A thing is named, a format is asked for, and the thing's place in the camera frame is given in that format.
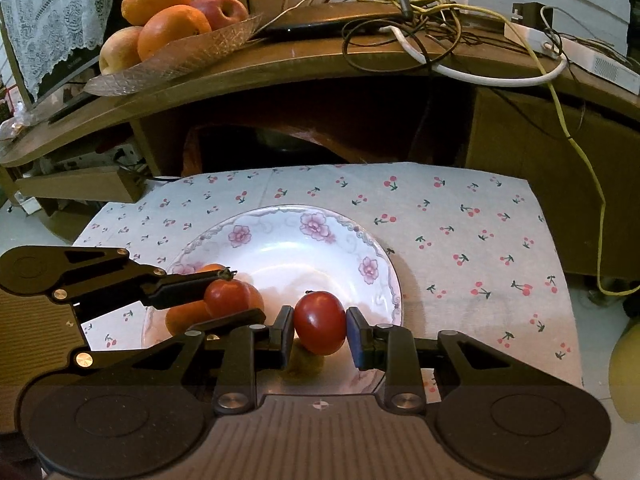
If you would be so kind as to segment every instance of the floor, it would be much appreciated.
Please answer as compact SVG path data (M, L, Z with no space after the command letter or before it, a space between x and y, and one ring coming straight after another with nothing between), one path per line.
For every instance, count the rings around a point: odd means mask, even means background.
M37 216L26 216L20 208L0 208L0 254L19 245L64 245L41 224ZM595 306L588 299L582 280L568 278L580 339L585 389L599 399L612 421L609 447L600 462L601 480L640 480L640 424L626 424L616 413L609 394L609 355L628 319L621 303Z

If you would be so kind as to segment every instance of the white plate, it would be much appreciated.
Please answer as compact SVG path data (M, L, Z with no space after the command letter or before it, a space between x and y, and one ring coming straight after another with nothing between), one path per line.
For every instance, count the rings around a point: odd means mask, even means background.
M371 325L402 324L400 285L385 251L356 222L326 209L272 206L229 218L189 243L168 272L191 274L211 263L238 270L237 279L260 291L268 324L307 290L327 290L345 308L357 306ZM165 315L147 310L144 347L170 337ZM258 394L357 394L372 391L381 378L375 370L359 372L345 343L303 384L274 370L258 373Z

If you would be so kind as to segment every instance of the white lace cloth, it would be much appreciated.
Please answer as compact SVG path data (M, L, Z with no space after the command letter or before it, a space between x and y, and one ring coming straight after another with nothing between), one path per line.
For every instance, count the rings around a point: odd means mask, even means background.
M113 0L2 0L7 33L27 90L75 48L102 44Z

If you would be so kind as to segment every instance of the metal bolt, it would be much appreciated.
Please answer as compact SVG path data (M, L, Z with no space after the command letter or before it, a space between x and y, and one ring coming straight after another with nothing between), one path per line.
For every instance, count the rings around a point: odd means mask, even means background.
M76 364L82 368L88 368L92 364L94 364L94 358L91 357L87 352L80 352L76 356Z
M422 405L422 399L416 394L396 394L391 397L391 403L401 410L412 410Z
M222 394L218 397L218 404L221 408L227 410L240 410L249 403L249 399L245 394L232 392L230 394Z

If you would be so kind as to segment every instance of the tablecloth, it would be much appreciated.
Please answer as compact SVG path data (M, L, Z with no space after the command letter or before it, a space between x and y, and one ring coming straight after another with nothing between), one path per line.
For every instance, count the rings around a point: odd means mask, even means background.
M201 232L254 208L304 204L353 219L398 273L415 336L460 330L580 386L571 301L556 248L525 180L412 163L201 174L107 204L76 246L123 247L168 268ZM94 350L140 348L137 303L84 324ZM433 377L425 375L428 391Z

